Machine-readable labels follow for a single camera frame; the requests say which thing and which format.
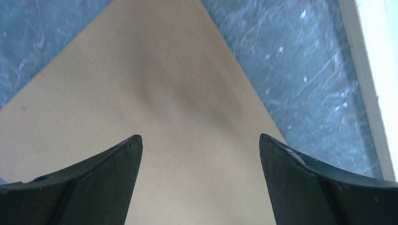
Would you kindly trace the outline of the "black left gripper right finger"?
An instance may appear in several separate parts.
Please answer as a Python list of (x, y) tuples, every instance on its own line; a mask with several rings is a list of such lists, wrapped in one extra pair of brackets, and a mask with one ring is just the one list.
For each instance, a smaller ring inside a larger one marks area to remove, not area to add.
[(278, 225), (395, 225), (398, 185), (339, 169), (261, 134), (260, 159)]

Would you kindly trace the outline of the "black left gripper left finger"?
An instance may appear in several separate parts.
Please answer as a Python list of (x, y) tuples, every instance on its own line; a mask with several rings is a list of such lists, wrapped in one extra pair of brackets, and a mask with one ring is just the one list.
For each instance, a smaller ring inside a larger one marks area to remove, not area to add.
[(123, 225), (143, 153), (133, 135), (59, 171), (0, 187), (3, 225)]

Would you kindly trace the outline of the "brown backing board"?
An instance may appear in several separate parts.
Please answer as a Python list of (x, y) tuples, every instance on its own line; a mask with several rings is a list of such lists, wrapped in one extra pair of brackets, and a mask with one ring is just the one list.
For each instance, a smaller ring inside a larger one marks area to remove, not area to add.
[(132, 135), (129, 225), (273, 225), (259, 137), (282, 138), (198, 0), (117, 0), (0, 111), (0, 175), (34, 178)]

